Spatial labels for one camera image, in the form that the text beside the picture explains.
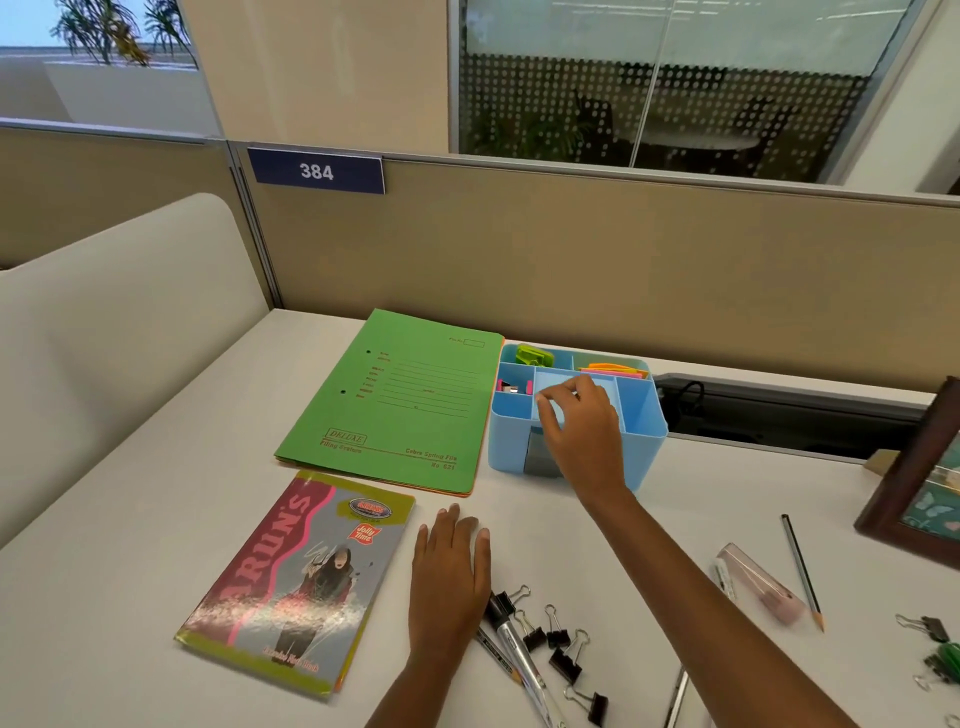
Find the person's left hand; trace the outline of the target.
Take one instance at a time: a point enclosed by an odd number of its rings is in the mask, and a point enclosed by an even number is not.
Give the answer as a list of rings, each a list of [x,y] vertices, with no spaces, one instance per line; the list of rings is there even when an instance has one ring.
[[[409,607],[410,647],[454,650],[474,639],[489,594],[474,593],[474,539],[481,529],[474,516],[459,521],[459,552],[438,557],[438,513],[432,526],[417,533]]]

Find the person's right hand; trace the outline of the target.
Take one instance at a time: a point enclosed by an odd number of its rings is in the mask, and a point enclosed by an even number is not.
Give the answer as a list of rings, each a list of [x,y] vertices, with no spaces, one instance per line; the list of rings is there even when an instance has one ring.
[[[590,513],[624,500],[626,486],[619,419],[606,391],[586,374],[540,390],[539,404],[554,404],[562,418],[562,446],[550,450],[563,477]]]

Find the person's right forearm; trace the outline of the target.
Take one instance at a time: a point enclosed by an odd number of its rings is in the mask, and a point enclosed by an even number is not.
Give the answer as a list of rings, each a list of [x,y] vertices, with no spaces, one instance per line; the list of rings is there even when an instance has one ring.
[[[572,481],[716,728],[859,728],[616,479]]]

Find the light blue desk organizer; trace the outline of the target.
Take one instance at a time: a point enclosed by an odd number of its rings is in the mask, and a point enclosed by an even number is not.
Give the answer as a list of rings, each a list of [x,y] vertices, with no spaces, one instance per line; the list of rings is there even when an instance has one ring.
[[[543,347],[554,354],[554,366],[531,367],[516,363],[519,345],[503,346],[497,379],[532,381],[533,394],[493,394],[487,442],[489,466],[515,475],[559,478],[561,471],[546,445],[535,395],[546,387],[584,374],[578,367],[591,362],[614,362],[650,373],[649,378],[638,379],[587,372],[594,383],[606,391],[614,407],[621,434],[624,478],[628,488],[636,491],[668,432],[656,383],[646,362],[641,358],[592,350]]]

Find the thin black pen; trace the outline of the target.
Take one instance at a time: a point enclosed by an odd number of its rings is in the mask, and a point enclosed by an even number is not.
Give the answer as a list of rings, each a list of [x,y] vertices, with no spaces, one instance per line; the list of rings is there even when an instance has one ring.
[[[521,686],[523,685],[522,675],[482,627],[476,630],[474,639],[514,683]]]

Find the black capped marker pen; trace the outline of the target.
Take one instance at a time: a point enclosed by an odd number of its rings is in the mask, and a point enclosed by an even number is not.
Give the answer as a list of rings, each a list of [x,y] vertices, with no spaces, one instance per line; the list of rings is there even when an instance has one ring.
[[[545,728],[570,728],[567,718],[563,715],[559,703],[546,686],[546,682],[523,643],[520,633],[512,624],[511,617],[499,626],[491,625],[491,627],[493,627],[501,647],[506,652],[507,658],[521,675],[524,690]]]

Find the green paper file folder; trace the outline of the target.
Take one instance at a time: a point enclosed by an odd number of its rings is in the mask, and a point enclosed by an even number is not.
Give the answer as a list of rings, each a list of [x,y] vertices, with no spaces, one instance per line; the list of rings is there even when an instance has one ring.
[[[467,497],[504,343],[499,333],[376,309],[274,457]]]

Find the beige cubicle partition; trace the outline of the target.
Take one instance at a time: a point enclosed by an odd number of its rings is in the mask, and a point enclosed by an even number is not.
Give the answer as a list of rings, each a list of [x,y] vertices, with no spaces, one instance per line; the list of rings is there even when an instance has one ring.
[[[0,265],[195,193],[267,302],[920,392],[960,378],[960,202],[457,158],[383,196],[258,181],[239,142],[0,126]]]

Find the silver metal pen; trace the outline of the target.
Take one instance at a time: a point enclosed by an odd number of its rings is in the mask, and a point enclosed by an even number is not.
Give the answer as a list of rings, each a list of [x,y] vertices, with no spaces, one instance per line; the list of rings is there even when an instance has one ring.
[[[681,666],[661,728],[677,728],[689,685],[690,675],[687,670]]]

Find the dark striped pencil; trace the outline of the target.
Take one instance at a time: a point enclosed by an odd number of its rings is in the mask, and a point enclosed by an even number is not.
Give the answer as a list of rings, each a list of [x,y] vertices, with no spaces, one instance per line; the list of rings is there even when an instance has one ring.
[[[806,598],[806,603],[808,609],[811,613],[811,617],[814,623],[817,625],[821,633],[826,633],[826,622],[825,617],[822,612],[817,594],[815,592],[812,580],[810,578],[810,572],[807,566],[807,562],[802,552],[800,542],[797,538],[796,531],[794,529],[791,517],[783,513],[780,515],[781,525],[787,540],[789,549],[791,551],[792,557],[795,562],[795,566],[798,572],[798,578],[800,580],[801,588],[803,589],[804,596]]]

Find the blue desk number sign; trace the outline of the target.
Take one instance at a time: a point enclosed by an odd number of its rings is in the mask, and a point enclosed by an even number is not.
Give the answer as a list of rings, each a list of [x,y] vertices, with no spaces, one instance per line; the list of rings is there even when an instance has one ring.
[[[386,194],[379,156],[248,147],[247,156],[261,185]]]

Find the white curved desk divider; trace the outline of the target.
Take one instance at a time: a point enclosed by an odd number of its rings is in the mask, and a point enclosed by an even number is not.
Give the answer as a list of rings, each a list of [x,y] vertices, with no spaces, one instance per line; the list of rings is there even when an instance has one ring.
[[[0,550],[268,311],[210,193],[0,273]]]

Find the grey binder clip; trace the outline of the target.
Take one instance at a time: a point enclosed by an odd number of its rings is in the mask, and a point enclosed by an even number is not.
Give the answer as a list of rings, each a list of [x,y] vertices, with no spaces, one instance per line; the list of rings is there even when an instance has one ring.
[[[938,617],[922,615],[914,618],[896,613],[894,619],[899,626],[916,630],[938,644],[943,645],[951,641],[945,625]]]

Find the green binder clip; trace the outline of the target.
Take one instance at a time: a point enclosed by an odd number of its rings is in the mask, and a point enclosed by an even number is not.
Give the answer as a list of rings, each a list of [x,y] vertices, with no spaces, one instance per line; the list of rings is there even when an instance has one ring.
[[[934,685],[960,688],[960,642],[943,642],[922,660],[922,668],[913,676],[915,684],[929,692]]]

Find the dark brown picture frame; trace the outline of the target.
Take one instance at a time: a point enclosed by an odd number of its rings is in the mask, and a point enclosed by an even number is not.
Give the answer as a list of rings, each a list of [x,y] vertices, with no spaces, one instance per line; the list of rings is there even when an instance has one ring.
[[[854,527],[960,572],[960,378],[944,381]]]

